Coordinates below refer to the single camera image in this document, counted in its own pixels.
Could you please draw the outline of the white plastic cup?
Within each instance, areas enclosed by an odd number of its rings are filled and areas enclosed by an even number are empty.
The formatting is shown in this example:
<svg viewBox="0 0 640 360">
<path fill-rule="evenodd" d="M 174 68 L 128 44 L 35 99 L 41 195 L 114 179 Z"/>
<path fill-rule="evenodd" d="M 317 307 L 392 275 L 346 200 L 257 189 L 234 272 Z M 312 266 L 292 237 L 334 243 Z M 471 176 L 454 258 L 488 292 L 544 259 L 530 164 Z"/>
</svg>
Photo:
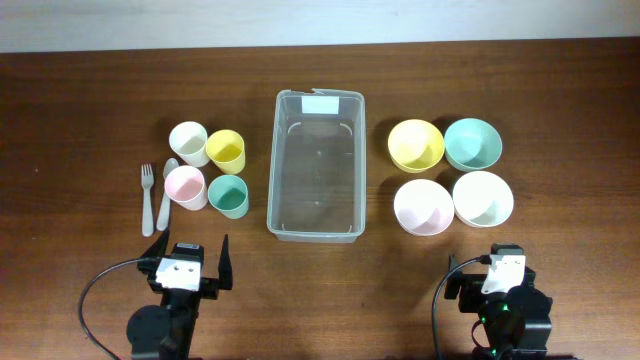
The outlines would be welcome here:
<svg viewBox="0 0 640 360">
<path fill-rule="evenodd" d="M 176 125 L 169 135 L 171 149 L 188 165 L 203 167 L 209 161 L 205 152 L 208 135 L 197 122 L 186 121 Z"/>
</svg>

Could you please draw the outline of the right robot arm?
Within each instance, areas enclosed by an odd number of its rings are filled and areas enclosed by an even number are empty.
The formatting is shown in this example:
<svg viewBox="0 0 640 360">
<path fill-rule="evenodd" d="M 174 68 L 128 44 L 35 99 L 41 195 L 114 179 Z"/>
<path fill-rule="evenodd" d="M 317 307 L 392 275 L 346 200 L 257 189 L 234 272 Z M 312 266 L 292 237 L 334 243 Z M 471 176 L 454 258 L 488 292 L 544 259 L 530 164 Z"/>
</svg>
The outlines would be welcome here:
<svg viewBox="0 0 640 360">
<path fill-rule="evenodd" d="M 475 314 L 486 346 L 474 343 L 473 359 L 543 359 L 551 334 L 553 299 L 534 285 L 536 273 L 516 244 L 494 243 L 490 253 L 459 263 L 451 255 L 439 285 L 462 313 Z"/>
</svg>

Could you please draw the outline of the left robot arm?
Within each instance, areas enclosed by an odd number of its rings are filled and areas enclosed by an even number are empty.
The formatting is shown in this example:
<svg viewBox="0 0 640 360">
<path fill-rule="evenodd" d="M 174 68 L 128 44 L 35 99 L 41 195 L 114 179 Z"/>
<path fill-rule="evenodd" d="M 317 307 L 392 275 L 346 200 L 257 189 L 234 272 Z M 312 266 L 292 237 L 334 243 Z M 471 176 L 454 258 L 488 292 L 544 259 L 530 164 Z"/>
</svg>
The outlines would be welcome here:
<svg viewBox="0 0 640 360">
<path fill-rule="evenodd" d="M 222 242 L 216 278 L 202 275 L 202 246 L 176 243 L 167 253 L 169 236 L 164 230 L 137 265 L 161 301 L 138 309 L 128 321 L 126 336 L 134 359 L 187 359 L 200 302 L 216 300 L 220 291 L 233 288 L 228 236 Z"/>
</svg>

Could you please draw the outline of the green plastic bowl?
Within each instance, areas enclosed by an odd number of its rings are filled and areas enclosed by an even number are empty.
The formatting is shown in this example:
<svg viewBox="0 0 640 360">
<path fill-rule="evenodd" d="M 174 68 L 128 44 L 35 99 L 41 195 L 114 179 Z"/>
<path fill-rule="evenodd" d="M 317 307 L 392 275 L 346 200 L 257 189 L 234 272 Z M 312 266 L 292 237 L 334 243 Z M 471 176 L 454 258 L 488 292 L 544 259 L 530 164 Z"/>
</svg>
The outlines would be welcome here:
<svg viewBox="0 0 640 360">
<path fill-rule="evenodd" d="M 503 152 L 499 132 L 491 124 L 477 118 L 453 122 L 445 132 L 444 141 L 447 161 L 464 172 L 493 166 Z"/>
</svg>

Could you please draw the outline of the yellow plastic cup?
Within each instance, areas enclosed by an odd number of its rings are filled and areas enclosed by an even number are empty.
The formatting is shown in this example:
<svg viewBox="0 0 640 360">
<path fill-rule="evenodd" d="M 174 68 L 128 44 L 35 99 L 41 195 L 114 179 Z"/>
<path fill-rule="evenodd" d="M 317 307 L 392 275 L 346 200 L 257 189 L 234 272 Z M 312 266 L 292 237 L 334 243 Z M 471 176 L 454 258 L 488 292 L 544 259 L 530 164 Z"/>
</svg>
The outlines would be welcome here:
<svg viewBox="0 0 640 360">
<path fill-rule="evenodd" d="M 245 167 L 245 142 L 236 131 L 223 129 L 214 132 L 205 144 L 205 151 L 225 174 L 238 174 Z"/>
</svg>

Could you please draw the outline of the yellow plastic bowl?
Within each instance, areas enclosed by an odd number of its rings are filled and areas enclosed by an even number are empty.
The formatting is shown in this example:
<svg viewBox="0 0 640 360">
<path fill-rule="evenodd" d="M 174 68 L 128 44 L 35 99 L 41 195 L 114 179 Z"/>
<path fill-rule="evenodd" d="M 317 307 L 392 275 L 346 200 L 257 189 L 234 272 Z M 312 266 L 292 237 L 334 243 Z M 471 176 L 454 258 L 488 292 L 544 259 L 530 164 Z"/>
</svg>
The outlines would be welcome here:
<svg viewBox="0 0 640 360">
<path fill-rule="evenodd" d="M 435 166 L 444 156 L 445 141 L 432 123 L 408 119 L 389 133 L 387 147 L 392 162 L 407 173 L 421 173 Z"/>
</svg>

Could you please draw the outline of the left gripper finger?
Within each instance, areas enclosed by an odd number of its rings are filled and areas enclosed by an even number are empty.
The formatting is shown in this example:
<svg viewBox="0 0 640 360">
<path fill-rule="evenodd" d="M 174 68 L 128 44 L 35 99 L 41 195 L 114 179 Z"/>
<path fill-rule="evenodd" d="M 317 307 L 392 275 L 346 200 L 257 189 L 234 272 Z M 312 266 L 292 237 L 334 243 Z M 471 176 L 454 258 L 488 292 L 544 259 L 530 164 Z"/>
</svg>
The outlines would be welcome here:
<svg viewBox="0 0 640 360">
<path fill-rule="evenodd" d="M 161 258 L 166 254 L 170 230 L 165 229 L 159 238 L 142 254 L 143 258 Z"/>
<path fill-rule="evenodd" d="M 233 288 L 233 268 L 229 253 L 229 235 L 224 236 L 219 263 L 218 289 L 230 291 Z"/>
</svg>

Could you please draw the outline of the pink plastic cup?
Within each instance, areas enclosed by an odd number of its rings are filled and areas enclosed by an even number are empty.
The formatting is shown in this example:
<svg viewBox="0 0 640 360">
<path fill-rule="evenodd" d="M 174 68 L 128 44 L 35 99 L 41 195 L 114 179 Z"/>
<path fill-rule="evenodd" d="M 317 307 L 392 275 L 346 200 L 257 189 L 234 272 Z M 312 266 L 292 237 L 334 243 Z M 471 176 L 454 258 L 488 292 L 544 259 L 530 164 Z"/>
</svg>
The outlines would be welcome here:
<svg viewBox="0 0 640 360">
<path fill-rule="evenodd" d="M 182 165 L 172 170 L 164 182 L 168 197 L 190 211 L 198 211 L 208 202 L 206 180 L 196 167 Z"/>
</svg>

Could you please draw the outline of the pink plastic bowl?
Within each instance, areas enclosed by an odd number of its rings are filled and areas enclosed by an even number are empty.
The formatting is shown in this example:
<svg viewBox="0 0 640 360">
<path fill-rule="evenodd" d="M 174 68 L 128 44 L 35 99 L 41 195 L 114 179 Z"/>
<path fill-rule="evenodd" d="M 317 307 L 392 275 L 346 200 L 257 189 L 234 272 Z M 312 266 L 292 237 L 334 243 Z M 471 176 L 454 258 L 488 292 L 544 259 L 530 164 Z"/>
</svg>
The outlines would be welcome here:
<svg viewBox="0 0 640 360">
<path fill-rule="evenodd" d="M 449 192 L 439 183 L 415 179 L 402 185 L 394 196 L 393 208 L 400 226 L 415 236 L 444 232 L 454 218 Z"/>
</svg>

